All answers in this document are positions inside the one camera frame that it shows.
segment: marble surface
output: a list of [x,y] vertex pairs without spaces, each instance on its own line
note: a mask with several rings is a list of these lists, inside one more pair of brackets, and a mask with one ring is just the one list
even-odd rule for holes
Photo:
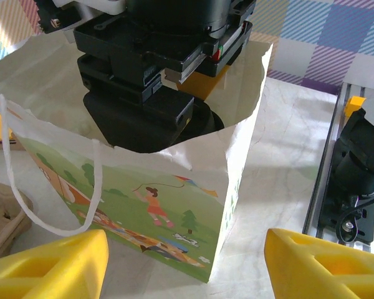
[[[109,240],[102,298],[273,298],[263,254],[266,231],[302,231],[335,101],[333,95],[267,79],[233,227],[211,281],[203,284]],[[17,185],[40,218],[63,229],[79,226],[25,152],[12,152],[12,161]],[[0,182],[8,183],[1,151]],[[34,225],[12,251],[55,239]]]

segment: kite string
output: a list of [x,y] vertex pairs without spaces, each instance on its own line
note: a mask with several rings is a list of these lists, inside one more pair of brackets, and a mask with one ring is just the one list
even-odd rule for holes
[[137,189],[133,190],[132,192],[139,190],[144,185],[161,185],[161,186],[168,186],[168,187],[173,187],[173,188],[183,188],[185,186],[184,183],[181,186],[173,186],[173,185],[167,185],[167,184],[161,184],[161,183],[148,183],[148,184],[141,184]]

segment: checkered wallpaper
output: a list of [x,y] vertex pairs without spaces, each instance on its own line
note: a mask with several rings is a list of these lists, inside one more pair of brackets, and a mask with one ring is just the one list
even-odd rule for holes
[[[33,0],[0,0],[0,59],[38,33]],[[374,88],[374,0],[257,0],[251,39],[273,42],[269,76],[335,93]]]

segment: white rope handle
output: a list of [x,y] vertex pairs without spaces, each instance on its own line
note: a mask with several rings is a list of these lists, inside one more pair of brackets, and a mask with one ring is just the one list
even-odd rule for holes
[[39,217],[37,217],[25,204],[24,200],[22,199],[21,194],[18,191],[18,188],[15,185],[14,180],[14,171],[12,170],[11,165],[11,153],[10,153],[10,140],[8,136],[8,124],[7,124],[7,101],[4,98],[4,95],[0,95],[0,111],[1,111],[1,127],[2,127],[2,148],[4,151],[4,159],[6,160],[6,167],[7,167],[7,175],[10,181],[11,189],[17,199],[19,205],[21,206],[22,210],[24,210],[25,214],[37,225],[43,227],[44,229],[52,232],[53,234],[62,236],[62,237],[70,237],[71,235],[76,235],[81,232],[85,232],[91,226],[94,218],[95,211],[97,210],[98,204],[101,200],[101,192],[102,192],[102,163],[100,158],[100,143],[98,140],[93,141],[93,158],[94,158],[94,192],[92,196],[92,200],[90,202],[89,211],[86,216],[85,223],[75,230],[62,230],[58,229],[54,226],[46,224],[43,222]]

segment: paper bag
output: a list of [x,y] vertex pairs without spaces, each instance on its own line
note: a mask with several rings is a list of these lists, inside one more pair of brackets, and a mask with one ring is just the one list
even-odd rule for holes
[[0,61],[3,130],[8,123],[84,225],[56,229],[20,204],[56,234],[101,227],[141,254],[207,282],[236,207],[270,54],[271,45],[249,42],[207,99],[225,129],[139,154],[108,146],[84,108],[87,89],[77,67],[82,53],[75,44],[62,32],[30,38]]

